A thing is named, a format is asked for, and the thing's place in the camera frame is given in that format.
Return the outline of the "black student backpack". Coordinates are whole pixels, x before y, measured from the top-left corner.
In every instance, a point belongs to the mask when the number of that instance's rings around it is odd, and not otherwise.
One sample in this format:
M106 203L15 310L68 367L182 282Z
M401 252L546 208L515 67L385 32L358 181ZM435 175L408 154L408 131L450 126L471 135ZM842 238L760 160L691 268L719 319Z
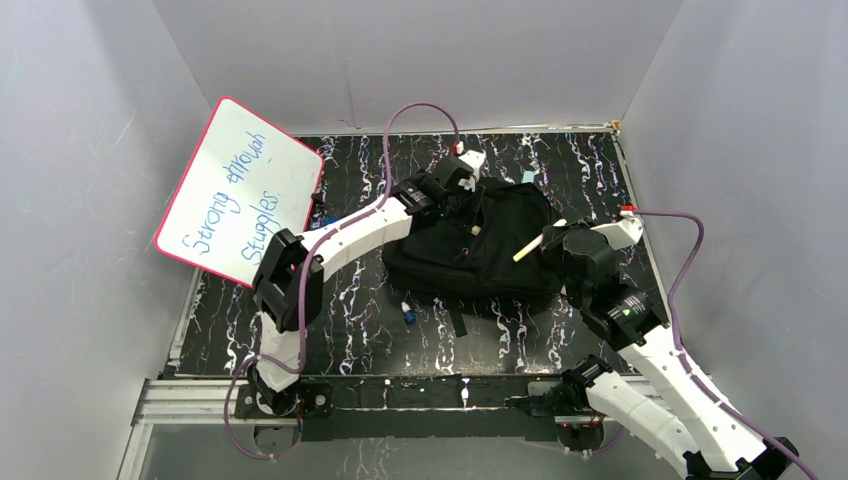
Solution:
M440 300L464 334L463 314L477 301L537 302L561 291L562 280L537 250L513 255L561 217L531 183L484 177L475 194L416 221L410 234L384 246L391 285L420 300ZM471 228L479 226L477 236Z

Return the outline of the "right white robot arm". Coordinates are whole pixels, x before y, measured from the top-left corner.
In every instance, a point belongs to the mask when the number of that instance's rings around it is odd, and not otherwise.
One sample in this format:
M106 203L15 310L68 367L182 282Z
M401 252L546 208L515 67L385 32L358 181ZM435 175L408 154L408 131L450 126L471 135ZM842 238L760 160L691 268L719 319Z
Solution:
M649 295L626 283L619 250L637 244L642 221L629 213L593 226L558 221L540 249L564 277L568 303L590 330L634 366L662 398L640 393L596 356L563 375L565 405L613 418L683 479L778 479L797 451L784 437L746 425L684 351Z

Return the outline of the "white stick pen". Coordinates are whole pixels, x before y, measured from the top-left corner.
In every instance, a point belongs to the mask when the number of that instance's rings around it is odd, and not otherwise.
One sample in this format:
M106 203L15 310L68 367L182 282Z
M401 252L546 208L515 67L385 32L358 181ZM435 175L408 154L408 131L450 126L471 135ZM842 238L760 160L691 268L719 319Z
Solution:
M565 219L560 219L560 220L555 221L552 224L552 227L563 227L566 224L567 224L567 221ZM542 244L542 240L543 240L543 235L539 234L537 237L535 237L533 240L531 240L528 244L526 244L521 250L516 252L512 257L512 260L514 262L521 261L527 255L529 255L534 249L539 248L540 245Z

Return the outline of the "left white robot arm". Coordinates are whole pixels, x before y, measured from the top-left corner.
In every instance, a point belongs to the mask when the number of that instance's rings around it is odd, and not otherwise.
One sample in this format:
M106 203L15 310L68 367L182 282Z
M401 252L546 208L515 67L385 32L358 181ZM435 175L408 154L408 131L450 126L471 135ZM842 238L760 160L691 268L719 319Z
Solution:
M299 234L283 229L272 237L253 280L262 333L250 373L271 414L286 416L297 407L294 383L305 367L306 328L323 308L325 281L362 255L405 238L452 199L471 197L485 161L474 150L448 155L335 223Z

